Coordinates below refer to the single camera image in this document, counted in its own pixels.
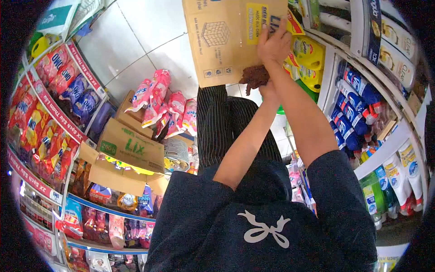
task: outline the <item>hand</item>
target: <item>hand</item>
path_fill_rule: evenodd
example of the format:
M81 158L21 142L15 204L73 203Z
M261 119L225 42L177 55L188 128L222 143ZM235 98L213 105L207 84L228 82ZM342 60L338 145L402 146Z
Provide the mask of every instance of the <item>hand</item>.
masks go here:
M286 31L287 18L281 18L279 29L268 39L269 29L265 24L261 27L261 34L258 39L257 54L267 68L270 64L277 63L282 66L284 59L291 52L292 36Z
M276 94L273 82L269 80L266 86L260 86L258 90L263 97L263 103L270 105L274 111L278 110L281 103L279 101L278 95Z

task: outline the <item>black striped pants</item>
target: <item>black striped pants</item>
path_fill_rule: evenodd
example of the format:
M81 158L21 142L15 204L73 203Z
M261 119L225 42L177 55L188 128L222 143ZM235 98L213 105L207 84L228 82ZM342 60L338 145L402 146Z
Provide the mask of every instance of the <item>black striped pants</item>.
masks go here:
M225 85L219 85L199 88L197 107L199 169L203 169L222 161L258 106L246 98L227 96ZM256 158L282 161L270 130Z

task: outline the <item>open cardboard box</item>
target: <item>open cardboard box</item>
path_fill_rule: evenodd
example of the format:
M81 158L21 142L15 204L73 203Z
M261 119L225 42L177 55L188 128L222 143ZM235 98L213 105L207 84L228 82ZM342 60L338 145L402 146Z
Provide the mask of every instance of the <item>open cardboard box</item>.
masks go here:
M150 128L143 128L142 127L142 121L144 119L145 115L145 109L142 108L138 111L127 111L124 112L129 107L133 106L132 99L136 92L134 90L131 90L128 95L125 97L122 104L119 106L115 119L128 126L129 128L133 129L134 131L140 133L141 135L151 139L153 136L153 130Z
M260 65L261 25L278 28L287 5L287 0L183 0L199 86L239 82L244 68Z
M109 119L100 137L97 150L82 142L79 157L92 164L89 180L124 193L142 196L145 183L157 192L167 187L164 172L164 146L132 131L115 119ZM99 158L99 155L115 158L123 163L141 168L147 174L133 169L115 168L115 165Z

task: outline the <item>white tiled floor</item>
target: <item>white tiled floor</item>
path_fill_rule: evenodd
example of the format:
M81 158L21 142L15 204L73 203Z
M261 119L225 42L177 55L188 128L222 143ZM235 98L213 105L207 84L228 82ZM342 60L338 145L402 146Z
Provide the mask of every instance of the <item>white tiled floor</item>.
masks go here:
M91 28L87 36L76 37L78 45L114 104L163 68L171 73L171 91L180 90L188 99L197 96L182 0L117 0ZM227 84L227 92L262 103L258 89L246 96L246 84ZM284 115L277 115L271 127L282 157L291 153L285 121Z

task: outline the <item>brown cloth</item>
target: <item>brown cloth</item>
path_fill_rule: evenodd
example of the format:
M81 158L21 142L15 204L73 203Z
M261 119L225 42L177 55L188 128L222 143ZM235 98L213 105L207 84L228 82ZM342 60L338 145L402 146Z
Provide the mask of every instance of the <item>brown cloth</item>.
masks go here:
M246 95L251 94L251 89L257 89L268 83L270 76L264 65L250 66L243 69L243 76L240 79L240 84L248 84L246 86Z

